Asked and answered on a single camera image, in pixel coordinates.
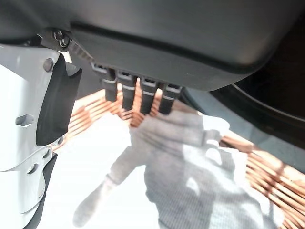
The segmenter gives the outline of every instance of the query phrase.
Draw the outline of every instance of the black connector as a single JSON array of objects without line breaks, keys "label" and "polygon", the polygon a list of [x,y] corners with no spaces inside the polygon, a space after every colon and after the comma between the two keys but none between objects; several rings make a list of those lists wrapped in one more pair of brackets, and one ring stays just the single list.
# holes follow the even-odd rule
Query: black connector
[{"label": "black connector", "polygon": [[142,89],[140,112],[143,114],[149,114],[153,105],[154,96],[158,89],[158,82],[147,78],[142,78],[140,82]]},{"label": "black connector", "polygon": [[122,107],[123,109],[129,111],[132,109],[133,106],[137,77],[121,71],[117,71],[117,77],[119,83],[122,84],[122,91],[123,91]]},{"label": "black connector", "polygon": [[174,84],[165,84],[162,91],[162,99],[159,106],[159,112],[168,115],[171,112],[173,102],[180,95],[182,87]]}]

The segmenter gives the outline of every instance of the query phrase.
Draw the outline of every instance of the wicker basket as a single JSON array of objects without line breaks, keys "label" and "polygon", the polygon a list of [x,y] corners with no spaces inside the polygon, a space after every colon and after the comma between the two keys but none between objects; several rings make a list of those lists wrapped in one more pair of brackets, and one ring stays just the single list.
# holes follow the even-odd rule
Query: wicker basket
[{"label": "wicker basket", "polygon": [[[145,115],[139,112],[142,93],[139,85],[136,88],[133,109],[130,111],[122,109],[122,87],[120,85],[118,87],[117,101],[114,103],[105,100],[104,90],[75,102],[69,131],[63,144],[87,129],[105,112],[118,115],[130,126],[137,127],[140,125]],[[157,115],[161,96],[162,92],[157,91],[150,113],[151,116]],[[196,110],[180,102],[175,102],[173,109],[197,113]],[[270,153],[259,149],[253,143],[233,132],[229,132],[222,139],[221,144],[248,153],[246,177],[252,187],[263,193],[282,209],[285,220],[281,228],[305,228],[305,175],[285,165]]]}]

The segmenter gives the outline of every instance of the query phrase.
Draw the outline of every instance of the white cloth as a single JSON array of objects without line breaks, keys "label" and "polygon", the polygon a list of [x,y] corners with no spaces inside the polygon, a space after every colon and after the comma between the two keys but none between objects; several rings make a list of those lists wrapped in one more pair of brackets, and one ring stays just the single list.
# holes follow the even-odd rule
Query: white cloth
[{"label": "white cloth", "polygon": [[247,155],[218,145],[228,128],[172,111],[128,130],[105,115],[58,151],[39,228],[79,227],[91,213],[84,229],[277,228],[282,212],[244,178]]}]

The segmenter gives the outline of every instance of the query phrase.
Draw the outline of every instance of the gray cloth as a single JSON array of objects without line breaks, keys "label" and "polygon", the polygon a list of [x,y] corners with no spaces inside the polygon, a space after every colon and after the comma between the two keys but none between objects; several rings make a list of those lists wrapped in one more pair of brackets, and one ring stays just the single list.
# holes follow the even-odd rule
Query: gray cloth
[{"label": "gray cloth", "polygon": [[278,228],[283,220],[279,209],[268,201],[269,211],[262,212],[246,185],[247,155],[219,147],[228,128],[223,119],[179,111],[146,117],[139,128],[130,129],[131,146],[107,177],[119,185],[146,165],[146,195],[157,206],[161,227]]}]

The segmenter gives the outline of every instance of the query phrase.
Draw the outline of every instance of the screw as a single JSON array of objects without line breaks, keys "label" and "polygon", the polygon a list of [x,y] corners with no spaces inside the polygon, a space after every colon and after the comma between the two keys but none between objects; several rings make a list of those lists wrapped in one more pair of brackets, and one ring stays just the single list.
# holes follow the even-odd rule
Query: screw
[{"label": "screw", "polygon": [[51,72],[52,69],[53,69],[53,65],[54,65],[54,62],[52,60],[52,58],[48,58],[45,60],[45,62],[43,63],[43,69],[46,71],[46,72]]},{"label": "screw", "polygon": [[59,41],[63,37],[63,33],[61,30],[54,30],[53,37],[55,40]]},{"label": "screw", "polygon": [[69,46],[70,44],[70,38],[66,35],[62,36],[62,38],[59,40],[59,45],[65,49]]}]

